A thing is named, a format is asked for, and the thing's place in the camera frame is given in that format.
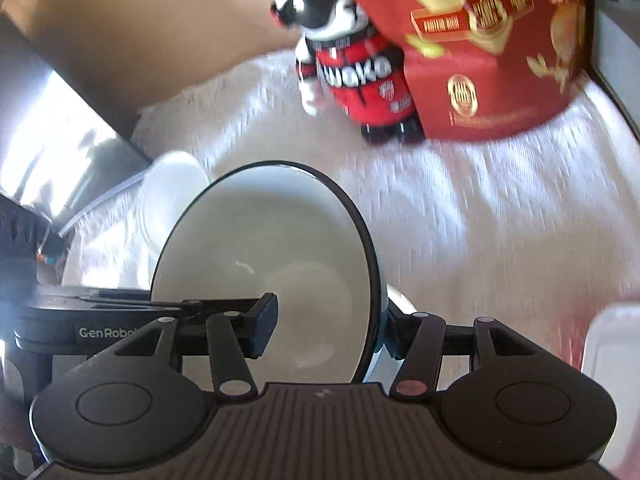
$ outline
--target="black rim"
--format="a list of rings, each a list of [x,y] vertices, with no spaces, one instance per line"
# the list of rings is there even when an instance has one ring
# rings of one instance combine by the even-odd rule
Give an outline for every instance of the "black rim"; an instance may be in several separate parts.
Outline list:
[[[361,383],[367,370],[369,369],[369,365],[371,360],[373,359],[373,354],[376,347],[376,341],[378,339],[378,332],[380,331],[380,311],[381,311],[381,303],[382,303],[382,291],[380,288],[383,286],[381,283],[380,277],[380,268],[378,266],[378,259],[376,257],[376,251],[373,246],[373,240],[371,239],[371,234],[369,233],[369,229],[365,224],[362,215],[356,208],[355,204],[351,201],[351,198],[344,192],[344,190],[338,186],[332,179],[326,176],[321,171],[315,170],[310,166],[306,166],[305,164],[299,164],[298,162],[289,162],[287,160],[264,160],[261,162],[254,162],[253,164],[247,164],[245,166],[241,166],[236,168],[235,170],[229,171],[229,173],[224,174],[219,179],[213,181],[212,184],[209,184],[188,206],[187,209],[180,215],[178,221],[175,223],[174,228],[171,230],[167,241],[162,248],[160,256],[158,258],[158,264],[154,270],[154,276],[151,280],[151,291],[150,296],[153,297],[154,283],[156,282],[156,274],[158,273],[158,267],[160,266],[160,262],[162,261],[162,255],[164,254],[164,248],[167,247],[169,240],[171,240],[171,236],[174,234],[174,231],[180,225],[180,222],[184,218],[184,216],[189,212],[191,207],[197,203],[200,198],[207,193],[212,187],[216,184],[219,184],[226,178],[235,175],[236,173],[240,173],[244,170],[250,170],[251,168],[258,168],[260,166],[282,166],[284,168],[297,168],[298,170],[305,171],[316,180],[319,180],[322,184],[324,184],[335,196],[340,203],[347,210],[347,213],[351,217],[351,221],[356,227],[356,231],[358,232],[358,236],[360,237],[360,241],[362,242],[362,248],[364,249],[365,259],[367,261],[367,272],[369,274],[369,297],[370,297],[370,305],[369,305],[369,325],[367,327],[367,338],[365,339],[364,348],[362,349],[362,355],[360,356],[360,360],[358,361],[358,366],[356,371],[353,374],[351,379],[352,383]]]

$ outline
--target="toy figurine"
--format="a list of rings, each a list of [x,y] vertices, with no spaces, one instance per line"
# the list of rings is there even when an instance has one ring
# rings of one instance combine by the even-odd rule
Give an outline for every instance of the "toy figurine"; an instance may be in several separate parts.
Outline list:
[[[393,137],[424,140],[404,79],[404,53],[389,43],[353,0],[274,0],[271,14],[283,27],[297,25],[296,72],[302,105],[316,115],[326,105],[318,70],[334,100],[361,124],[370,144]]]

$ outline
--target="black boot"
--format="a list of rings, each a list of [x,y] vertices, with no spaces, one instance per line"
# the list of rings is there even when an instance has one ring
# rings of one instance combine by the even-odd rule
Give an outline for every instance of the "black boot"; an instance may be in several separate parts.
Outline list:
[[[424,140],[420,117],[413,114],[395,125],[396,137],[402,144],[419,144]]]
[[[368,144],[374,146],[388,142],[396,135],[395,126],[373,126],[372,124],[363,124],[360,126],[360,133]]]

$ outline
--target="red bag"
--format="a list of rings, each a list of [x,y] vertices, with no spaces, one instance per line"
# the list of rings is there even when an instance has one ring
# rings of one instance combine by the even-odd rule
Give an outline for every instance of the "red bag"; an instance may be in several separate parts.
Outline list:
[[[569,103],[584,0],[356,1],[402,46],[427,137],[509,136]]]

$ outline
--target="figurine head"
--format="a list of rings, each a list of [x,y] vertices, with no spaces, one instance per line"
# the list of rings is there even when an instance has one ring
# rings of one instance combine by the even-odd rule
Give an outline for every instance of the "figurine head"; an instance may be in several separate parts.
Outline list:
[[[271,15],[283,27],[297,25],[312,41],[342,38],[369,24],[353,0],[274,0]]]

